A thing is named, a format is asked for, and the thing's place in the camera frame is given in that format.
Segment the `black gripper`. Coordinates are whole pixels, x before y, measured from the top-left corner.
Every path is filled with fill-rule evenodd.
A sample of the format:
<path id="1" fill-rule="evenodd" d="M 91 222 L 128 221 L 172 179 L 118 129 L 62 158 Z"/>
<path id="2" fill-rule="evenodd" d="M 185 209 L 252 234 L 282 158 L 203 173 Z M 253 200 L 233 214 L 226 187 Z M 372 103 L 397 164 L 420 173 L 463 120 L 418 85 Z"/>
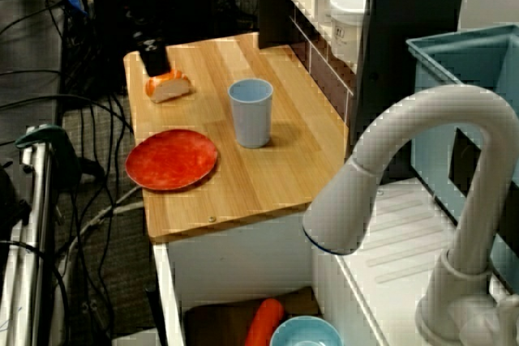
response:
<path id="1" fill-rule="evenodd" d="M 129 21 L 132 39 L 141 53 L 148 76 L 169 73 L 170 64 L 165 51 L 165 37 L 159 20 L 152 16 L 130 15 Z"/>

